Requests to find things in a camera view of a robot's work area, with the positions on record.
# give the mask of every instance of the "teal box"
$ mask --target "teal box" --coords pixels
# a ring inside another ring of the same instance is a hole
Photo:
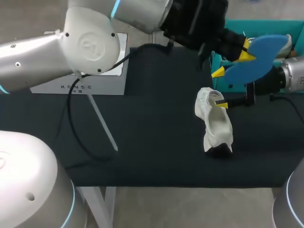
[[[227,20],[225,27],[238,34],[245,33],[248,38],[272,34],[290,34],[294,50],[298,56],[304,55],[304,20]],[[232,64],[215,53],[211,56],[211,62],[212,73],[221,66]],[[232,88],[229,88],[224,78],[214,79],[213,86],[215,87],[216,84],[217,90],[221,92],[245,92],[244,85],[233,85]]]

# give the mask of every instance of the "white sign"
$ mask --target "white sign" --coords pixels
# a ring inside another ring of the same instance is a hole
[[[122,60],[129,54],[130,50],[127,44],[128,36],[125,33],[117,33],[120,41],[120,55],[118,61]],[[126,81],[126,74],[128,68],[128,61],[124,62],[117,68],[110,70],[100,75],[93,75],[84,79],[84,84],[78,83],[73,90],[74,94],[86,94],[90,91],[93,95],[123,95]],[[34,94],[68,94],[71,85],[77,77],[68,75],[47,82],[30,90]]]

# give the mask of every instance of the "silver metal cylinder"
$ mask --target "silver metal cylinder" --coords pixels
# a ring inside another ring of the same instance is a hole
[[[95,219],[87,222],[90,210],[66,171],[57,163],[55,185],[39,210],[16,228],[98,228]]]
[[[293,93],[304,90],[304,57],[289,58],[282,61],[282,69],[285,72],[285,91]]]
[[[117,0],[112,17],[147,34],[159,30],[173,0]]]
[[[273,219],[275,228],[304,227],[304,160],[289,177],[275,199]]]
[[[37,86],[73,73],[60,39],[61,34],[53,34],[0,45],[1,92]]]

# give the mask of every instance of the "table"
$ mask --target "table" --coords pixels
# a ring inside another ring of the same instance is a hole
[[[288,103],[269,103],[267,96],[254,107],[229,110],[230,160],[206,156],[205,126],[194,114],[194,102],[212,81],[209,63],[200,71],[195,52],[179,47],[168,57],[146,50],[130,60],[126,83],[125,96],[95,96],[118,155],[109,163],[69,170],[77,186],[280,187],[304,156],[298,116]],[[304,114],[303,95],[292,99]],[[29,133],[51,145],[65,101],[65,95],[29,90],[3,95],[1,129]],[[87,97],[74,96],[72,109],[86,146],[98,156],[114,153]],[[87,159],[66,116],[53,150],[64,166]]]

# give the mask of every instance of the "white shoe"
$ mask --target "white shoe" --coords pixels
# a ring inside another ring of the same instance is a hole
[[[224,100],[219,91],[202,88],[195,102],[195,115],[205,121],[206,125],[204,150],[207,152],[212,147],[225,143],[232,152],[232,125],[226,109],[215,105],[218,100]]]

